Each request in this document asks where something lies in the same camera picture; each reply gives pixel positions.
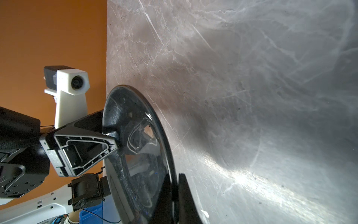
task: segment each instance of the blue bin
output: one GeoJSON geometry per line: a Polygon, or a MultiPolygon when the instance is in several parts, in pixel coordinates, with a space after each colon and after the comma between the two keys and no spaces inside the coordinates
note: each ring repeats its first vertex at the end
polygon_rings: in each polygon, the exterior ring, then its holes
{"type": "MultiPolygon", "coordinates": [[[[103,217],[103,202],[101,202],[99,205],[86,208],[86,210],[91,211],[95,213],[96,215],[103,217]]],[[[102,219],[98,218],[95,215],[92,215],[91,213],[88,213],[86,211],[80,211],[79,212],[79,223],[80,224],[98,224],[102,223],[102,219]]]]}

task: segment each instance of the brown wall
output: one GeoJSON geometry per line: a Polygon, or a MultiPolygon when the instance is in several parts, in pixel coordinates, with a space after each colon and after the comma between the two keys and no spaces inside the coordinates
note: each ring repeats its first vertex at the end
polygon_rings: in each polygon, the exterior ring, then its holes
{"type": "MultiPolygon", "coordinates": [[[[53,125],[56,104],[44,93],[43,67],[66,65],[88,72],[88,112],[106,99],[106,0],[0,1],[0,106],[53,125]]],[[[100,170],[97,164],[90,172],[100,170]]],[[[45,182],[0,209],[39,197],[71,178],[52,165],[45,182]]]]}

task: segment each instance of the camera lens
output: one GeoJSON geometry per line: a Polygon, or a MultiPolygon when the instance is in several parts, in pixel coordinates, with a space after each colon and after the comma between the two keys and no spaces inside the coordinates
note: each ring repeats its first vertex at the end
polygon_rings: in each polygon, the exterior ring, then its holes
{"type": "Polygon", "coordinates": [[[71,81],[71,86],[75,90],[81,88],[83,86],[83,79],[80,76],[73,77],[71,81]]]}

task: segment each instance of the table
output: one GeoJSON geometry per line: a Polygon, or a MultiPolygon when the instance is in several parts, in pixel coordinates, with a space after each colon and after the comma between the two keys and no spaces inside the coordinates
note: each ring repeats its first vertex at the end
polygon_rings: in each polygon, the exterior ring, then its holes
{"type": "Polygon", "coordinates": [[[203,223],[356,223],[352,0],[108,1],[107,94],[134,86],[203,223]]]}

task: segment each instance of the black cable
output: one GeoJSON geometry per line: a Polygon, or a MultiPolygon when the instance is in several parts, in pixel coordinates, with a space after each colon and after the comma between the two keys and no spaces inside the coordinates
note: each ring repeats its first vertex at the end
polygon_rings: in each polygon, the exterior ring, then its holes
{"type": "Polygon", "coordinates": [[[83,211],[86,211],[86,212],[88,212],[88,213],[91,213],[92,215],[97,216],[98,218],[102,219],[103,221],[106,221],[106,222],[108,222],[108,223],[114,223],[114,222],[108,221],[108,220],[106,220],[106,219],[100,217],[99,215],[97,215],[97,214],[95,214],[95,213],[93,213],[93,212],[91,212],[91,211],[87,211],[86,209],[82,209],[82,210],[83,210],[83,211]]]}

